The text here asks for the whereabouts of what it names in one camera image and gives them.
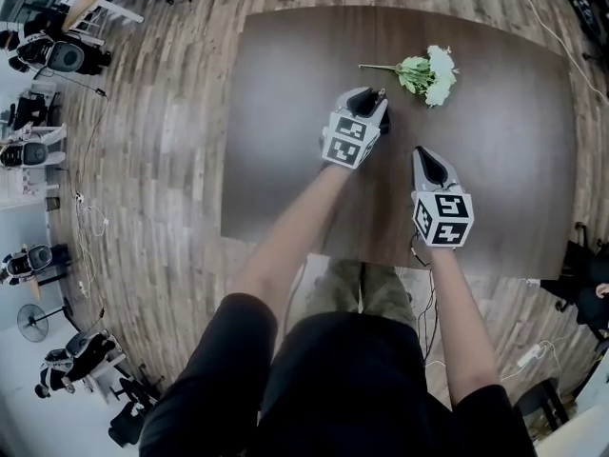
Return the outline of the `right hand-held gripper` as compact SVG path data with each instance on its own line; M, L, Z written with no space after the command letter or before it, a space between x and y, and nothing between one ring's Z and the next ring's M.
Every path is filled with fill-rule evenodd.
M431 248L462 247L474 224L471 195L460 186L454 167L435 151L412 153L415 230Z

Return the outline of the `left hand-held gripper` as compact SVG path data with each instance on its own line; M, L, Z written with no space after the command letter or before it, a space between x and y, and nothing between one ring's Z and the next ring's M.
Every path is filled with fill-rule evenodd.
M376 125L386 122L388 100L377 96L371 87L359 87L342 93L336 108L347 109L353 115L368 115L370 124L344 110L332 111L323 129L322 157L326 162L356 169L381 135Z

